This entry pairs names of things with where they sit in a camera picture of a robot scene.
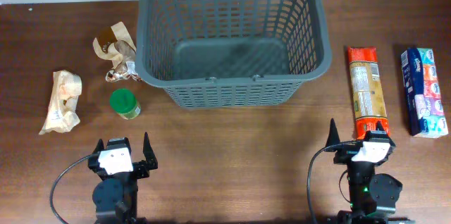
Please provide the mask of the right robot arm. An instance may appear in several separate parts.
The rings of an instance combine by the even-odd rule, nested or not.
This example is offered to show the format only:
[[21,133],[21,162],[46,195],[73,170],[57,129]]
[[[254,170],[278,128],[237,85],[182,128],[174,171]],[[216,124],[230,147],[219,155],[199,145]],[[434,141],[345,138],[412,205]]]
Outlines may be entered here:
[[402,183],[375,168],[388,160],[396,144],[381,123],[375,130],[365,132],[361,140],[342,142],[335,121],[330,121],[326,151],[335,154],[333,162],[347,167],[349,211],[339,211],[333,222],[338,224],[408,224],[408,218],[392,218],[400,198]]

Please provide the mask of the beige plastic bag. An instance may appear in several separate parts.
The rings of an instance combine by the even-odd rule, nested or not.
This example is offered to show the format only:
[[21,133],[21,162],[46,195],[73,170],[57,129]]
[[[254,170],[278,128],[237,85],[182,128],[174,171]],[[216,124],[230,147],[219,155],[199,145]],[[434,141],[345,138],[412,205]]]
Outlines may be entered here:
[[67,70],[53,72],[53,87],[47,116],[39,135],[55,131],[70,132],[80,123],[76,114],[78,98],[82,94],[80,76]]

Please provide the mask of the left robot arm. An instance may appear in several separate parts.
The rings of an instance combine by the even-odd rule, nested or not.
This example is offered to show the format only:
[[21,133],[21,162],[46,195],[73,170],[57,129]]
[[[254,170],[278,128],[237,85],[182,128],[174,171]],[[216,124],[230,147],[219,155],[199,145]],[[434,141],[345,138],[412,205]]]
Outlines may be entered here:
[[142,152],[144,159],[133,162],[127,137],[110,139],[106,144],[98,141],[87,164],[101,179],[92,192],[97,223],[147,222],[137,214],[138,180],[148,178],[158,168],[147,133],[144,133]]

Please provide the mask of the blue tissue multipack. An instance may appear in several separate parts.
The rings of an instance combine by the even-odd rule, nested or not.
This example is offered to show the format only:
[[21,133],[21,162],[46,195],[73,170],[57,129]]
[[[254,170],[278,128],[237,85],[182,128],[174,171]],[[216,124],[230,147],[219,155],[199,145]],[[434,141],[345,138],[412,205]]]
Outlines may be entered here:
[[411,135],[439,138],[449,133],[433,50],[408,48],[401,55]]

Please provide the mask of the orange spaghetti packet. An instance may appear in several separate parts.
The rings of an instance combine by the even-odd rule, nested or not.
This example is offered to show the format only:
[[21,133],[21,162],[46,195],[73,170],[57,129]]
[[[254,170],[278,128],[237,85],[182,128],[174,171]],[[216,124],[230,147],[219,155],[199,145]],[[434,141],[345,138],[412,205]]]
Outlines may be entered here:
[[390,133],[376,48],[348,47],[347,55],[357,139],[363,139],[369,130],[376,130],[377,122]]

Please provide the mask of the green lid seasoning jar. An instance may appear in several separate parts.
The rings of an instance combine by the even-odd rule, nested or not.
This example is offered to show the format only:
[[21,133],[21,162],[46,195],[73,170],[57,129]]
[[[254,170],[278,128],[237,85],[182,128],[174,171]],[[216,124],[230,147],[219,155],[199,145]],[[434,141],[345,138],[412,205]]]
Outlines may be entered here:
[[132,120],[141,112],[136,96],[129,89],[115,90],[109,99],[111,108],[123,119]]

